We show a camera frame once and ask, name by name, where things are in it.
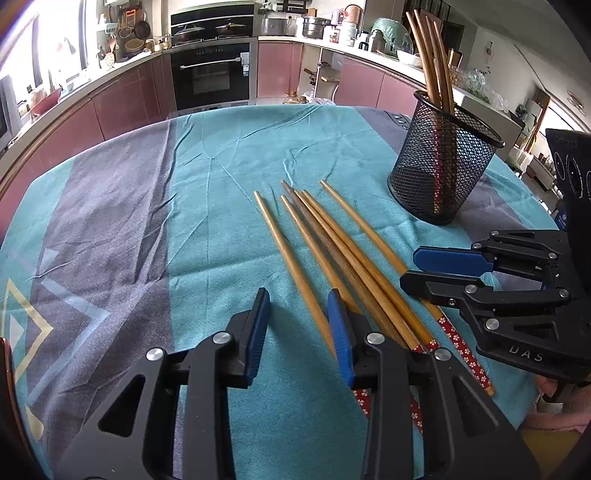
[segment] gray stripe on tablecloth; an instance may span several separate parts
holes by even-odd
[[[126,370],[153,346],[172,348],[174,126],[151,125],[80,154],[47,228],[31,300],[53,330],[27,383],[52,469]],[[27,330],[29,345],[36,335]]]
[[[355,108],[384,141],[399,153],[407,134],[404,115],[368,107]],[[488,238],[491,230],[519,230],[525,227],[509,204],[500,197],[486,173],[468,196],[455,220],[472,242]],[[503,290],[538,290],[539,282],[495,273]]]

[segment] basket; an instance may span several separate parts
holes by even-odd
[[[415,217],[445,225],[470,195],[497,148],[505,143],[486,123],[455,106],[455,115],[415,92],[417,108],[388,188]]]

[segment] oven door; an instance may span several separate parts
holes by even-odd
[[[249,99],[250,43],[171,53],[177,110]]]

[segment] white container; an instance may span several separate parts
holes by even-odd
[[[351,22],[343,22],[339,26],[339,44],[353,47],[357,37],[357,25]]]
[[[298,38],[304,38],[304,17],[298,17],[295,19],[295,36]]]

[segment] tablecloth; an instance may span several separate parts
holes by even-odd
[[[248,390],[229,393],[238,478],[359,478],[367,421],[253,191],[266,198],[322,304],[329,286],[279,201],[281,179],[315,195],[395,286],[396,272],[321,179],[410,266],[419,245],[466,248],[491,229],[555,228],[498,157],[453,223],[436,227],[412,217],[386,185],[408,125],[404,116],[369,108],[222,109],[130,132],[36,179],[0,249],[0,333],[14,350],[18,402],[46,472],[149,348],[194,347],[265,287],[272,309],[259,375]],[[506,275],[489,280],[527,288]],[[424,307],[406,298],[451,348]],[[446,313],[475,351],[457,311]],[[478,358],[498,392],[495,402],[519,425],[535,399],[530,374]],[[415,428],[416,475],[420,442]]]

